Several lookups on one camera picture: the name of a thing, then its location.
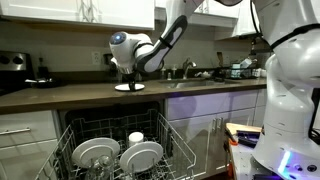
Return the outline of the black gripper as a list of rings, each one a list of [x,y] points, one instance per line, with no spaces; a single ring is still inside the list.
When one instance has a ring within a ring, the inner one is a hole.
[[[122,81],[123,81],[124,83],[129,83],[129,89],[130,89],[130,91],[132,90],[132,87],[133,87],[133,91],[136,91],[136,88],[135,88],[135,85],[136,85],[136,83],[135,83],[136,75],[137,75],[136,72],[131,73],[131,74],[123,74],[123,75],[122,75]]]

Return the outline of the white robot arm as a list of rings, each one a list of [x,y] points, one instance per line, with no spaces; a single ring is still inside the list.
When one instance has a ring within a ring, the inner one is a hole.
[[[146,34],[117,32],[109,40],[121,73],[150,73],[182,36],[204,0],[166,0],[166,28],[156,42]],[[309,138],[320,87],[320,25],[311,0],[251,0],[262,38],[273,55],[266,62],[267,103],[252,156],[284,180],[320,180],[320,147]]]

